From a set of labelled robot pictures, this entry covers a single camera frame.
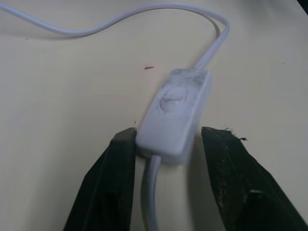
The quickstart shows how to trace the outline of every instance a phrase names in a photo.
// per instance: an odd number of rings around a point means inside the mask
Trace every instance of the electrical cord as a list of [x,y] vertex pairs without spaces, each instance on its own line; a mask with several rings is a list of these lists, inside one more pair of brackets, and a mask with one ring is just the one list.
[[[36,26],[39,26],[45,30],[64,35],[64,36],[70,36],[70,37],[81,37],[81,36],[87,36],[94,33],[97,33],[101,30],[104,30],[111,25],[130,17],[134,14],[138,14],[144,11],[150,11],[150,10],[157,10],[157,9],[179,9],[179,10],[186,10],[190,12],[194,12],[197,14],[200,14],[204,17],[210,17],[213,18],[222,24],[224,24],[225,29],[223,32],[217,37],[217,39],[211,44],[211,46],[208,48],[207,51],[202,55],[202,57],[199,59],[197,64],[194,66],[196,69],[202,69],[206,63],[212,58],[212,56],[216,53],[217,49],[220,47],[220,45],[223,43],[223,41],[226,39],[229,30],[230,25],[228,20],[212,11],[209,11],[204,8],[191,6],[184,3],[157,3],[157,4],[148,4],[141,7],[138,7],[136,9],[130,10],[120,16],[117,16],[113,19],[111,19],[108,22],[105,22],[93,29],[88,30],[64,30],[60,29],[58,27],[49,25],[43,21],[40,21],[30,15],[27,15],[13,7],[10,7],[4,3],[0,2],[0,10],[6,11],[7,13],[10,13],[20,19],[23,19],[29,23],[32,23]],[[159,166],[161,163],[161,157],[158,155],[152,155],[149,169],[148,169],[148,176],[147,176],[147,186],[148,186],[148,192],[147,192],[147,205],[146,205],[146,213],[147,213],[147,225],[150,231],[157,231],[157,220],[156,220],[156,214],[155,214],[155,185],[156,185],[156,178],[157,173],[159,171]]]
[[27,15],[13,7],[10,7],[4,3],[0,2],[0,10],[6,11],[7,13],[10,13],[20,19],[23,19],[29,23],[32,23],[36,26],[39,26],[45,30],[60,34],[60,35],[64,35],[64,36],[71,36],[71,37],[81,37],[81,36],[87,36],[87,35],[91,35],[94,33],[97,33],[101,30],[106,29],[107,27],[110,27],[111,25],[127,18],[130,17],[134,14],[137,13],[141,13],[144,11],[150,11],[150,10],[157,10],[157,9],[179,9],[179,10],[186,10],[186,11],[191,11],[197,14],[200,14],[202,16],[205,17],[211,17],[221,23],[224,24],[225,29],[223,30],[223,32],[218,36],[218,38],[212,43],[212,45],[207,49],[207,51],[205,51],[205,53],[202,55],[202,57],[199,59],[199,61],[197,62],[197,64],[194,66],[194,68],[196,69],[202,69],[206,63],[212,58],[212,56],[216,53],[217,49],[219,48],[219,46],[223,43],[223,41],[226,39],[229,30],[230,30],[230,25],[228,20],[217,14],[214,13],[212,11],[209,11],[207,9],[204,8],[200,8],[200,7],[196,7],[196,6],[191,6],[188,4],[184,4],[184,3],[157,3],[157,4],[148,4],[148,5],[144,5],[141,7],[138,7],[136,9],[130,10],[120,16],[117,16],[113,19],[111,19],[110,21],[103,23],[93,29],[89,29],[89,30],[63,30],[60,29],[58,27],[49,25],[45,22],[42,22],[30,15]]

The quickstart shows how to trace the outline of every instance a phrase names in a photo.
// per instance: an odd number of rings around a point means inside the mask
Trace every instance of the white cable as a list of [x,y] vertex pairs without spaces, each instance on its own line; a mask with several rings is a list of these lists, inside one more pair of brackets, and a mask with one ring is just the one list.
[[220,34],[220,36],[212,43],[212,45],[209,47],[207,51],[202,55],[202,57],[199,59],[197,64],[194,66],[194,68],[197,69],[202,69],[206,63],[212,58],[212,56],[216,53],[217,49],[220,47],[220,45],[223,43],[223,41],[226,39],[228,33],[229,33],[229,22],[226,18],[223,16],[216,14],[214,12],[211,12],[207,9],[196,7],[196,6],[191,6],[188,4],[184,3],[157,3],[157,4],[148,4],[144,5],[141,7],[138,7],[136,9],[133,9],[131,11],[128,11],[124,13],[123,15],[117,16],[110,21],[103,23],[93,29],[89,30],[63,30],[60,28],[57,28],[55,26],[49,25],[45,22],[42,22],[34,17],[31,17],[17,9],[14,9],[13,7],[10,7],[4,3],[0,2],[0,10],[6,11],[7,13],[10,13],[18,18],[21,18],[29,23],[32,23],[34,25],[37,25],[43,29],[46,29],[48,31],[60,34],[60,35],[65,35],[65,36],[72,36],[72,37],[80,37],[80,36],[86,36],[86,35],[91,35],[94,33],[97,33],[101,30],[106,29],[107,27],[127,18],[130,17],[134,14],[141,13],[144,11],[150,11],[150,10],[156,10],[156,9],[179,9],[179,10],[186,10],[186,11],[191,11],[198,13],[200,15],[203,15],[205,17],[211,17],[213,19],[216,19],[217,21],[221,22],[224,24],[225,29],[224,31]]
[[149,231],[158,231],[155,212],[155,185],[162,157],[152,155],[147,175],[146,218]]
[[[10,13],[20,19],[23,19],[29,23],[32,23],[36,26],[39,26],[43,29],[46,29],[48,31],[64,35],[64,36],[72,36],[72,37],[81,37],[81,36],[87,36],[94,33],[97,33],[101,30],[106,29],[107,27],[127,18],[134,14],[141,13],[144,11],[150,11],[150,10],[156,10],[156,9],[179,9],[179,10],[186,10],[191,11],[197,14],[200,14],[205,17],[211,17],[213,19],[216,19],[217,21],[224,24],[225,29],[223,32],[218,36],[218,38],[212,43],[212,45],[209,47],[207,51],[202,55],[202,57],[199,59],[197,64],[194,66],[194,68],[202,69],[206,63],[213,57],[213,55],[216,53],[217,49],[220,47],[220,45],[223,43],[223,41],[226,39],[229,30],[230,25],[228,20],[212,11],[209,11],[204,8],[191,6],[184,3],[158,3],[158,4],[148,4],[141,7],[138,7],[136,9],[133,9],[131,11],[128,11],[124,13],[123,15],[117,16],[110,21],[103,23],[93,29],[89,30],[63,30],[60,28],[57,28],[55,26],[49,25],[45,22],[42,22],[34,17],[31,17],[17,9],[14,9],[4,3],[0,2],[0,10],[6,11],[7,13]],[[150,231],[157,231],[157,221],[156,221],[156,215],[155,215],[155,185],[156,185],[156,178],[157,173],[159,170],[161,162],[161,157],[157,155],[153,155],[151,157],[149,169],[148,169],[148,176],[147,176],[147,184],[148,184],[148,192],[147,192],[147,222],[148,222],[148,228]]]

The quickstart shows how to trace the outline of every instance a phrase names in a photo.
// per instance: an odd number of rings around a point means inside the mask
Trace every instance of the white desk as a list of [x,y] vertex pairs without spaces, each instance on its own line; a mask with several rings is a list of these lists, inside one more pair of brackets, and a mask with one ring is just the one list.
[[[153,1],[4,2],[55,26],[83,29]],[[182,2],[231,24],[206,67],[214,87],[200,126],[247,137],[250,154],[308,221],[308,16],[296,0]],[[0,12],[0,229],[62,230],[84,175],[111,138],[137,126],[170,70],[191,67],[214,37],[209,21],[179,10],[141,13],[79,39]],[[200,154],[186,168],[161,167],[162,231],[223,230],[203,161]],[[143,168],[138,158],[133,231],[143,230]]]

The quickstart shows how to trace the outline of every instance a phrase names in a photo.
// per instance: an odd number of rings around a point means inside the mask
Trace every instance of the white power cord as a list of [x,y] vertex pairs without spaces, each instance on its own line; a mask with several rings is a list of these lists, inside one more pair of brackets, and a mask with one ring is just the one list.
[[[64,35],[64,36],[71,36],[71,37],[81,37],[81,36],[87,36],[94,33],[97,33],[101,30],[106,29],[107,27],[127,18],[134,14],[141,13],[144,11],[150,11],[150,10],[156,10],[156,9],[179,9],[179,10],[186,10],[191,11],[197,14],[200,14],[205,17],[211,17],[213,19],[216,19],[217,21],[224,24],[225,29],[223,32],[218,36],[218,38],[212,43],[212,45],[209,47],[207,51],[202,55],[202,57],[199,59],[197,64],[194,66],[195,69],[202,69],[206,63],[212,58],[212,56],[216,53],[217,49],[220,47],[220,45],[223,43],[223,41],[226,39],[229,30],[230,25],[226,18],[223,16],[216,14],[212,11],[209,11],[204,8],[191,6],[184,3],[158,3],[158,4],[148,4],[141,7],[138,7],[136,9],[133,9],[131,11],[128,11],[124,13],[123,15],[117,16],[110,21],[103,23],[93,29],[89,30],[63,30],[60,28],[57,28],[55,26],[49,25],[45,22],[42,22],[34,17],[31,17],[15,8],[12,8],[4,3],[0,2],[0,10],[6,11],[7,13],[10,13],[20,19],[23,19],[29,23],[32,23],[36,26],[39,26],[45,30]],[[159,166],[161,163],[161,157],[158,155],[152,155],[149,169],[148,169],[148,176],[147,176],[147,186],[148,186],[148,192],[147,192],[147,211],[146,211],[146,217],[147,217],[147,225],[150,231],[157,231],[157,221],[156,221],[156,215],[155,215],[155,184],[156,184],[156,178],[157,173],[159,170]]]

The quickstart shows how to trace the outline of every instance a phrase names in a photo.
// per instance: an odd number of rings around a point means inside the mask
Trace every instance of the red speck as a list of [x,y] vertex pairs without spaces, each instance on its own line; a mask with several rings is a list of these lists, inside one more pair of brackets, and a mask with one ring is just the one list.
[[146,66],[144,69],[149,70],[149,69],[152,69],[152,68],[154,68],[154,67],[153,66]]

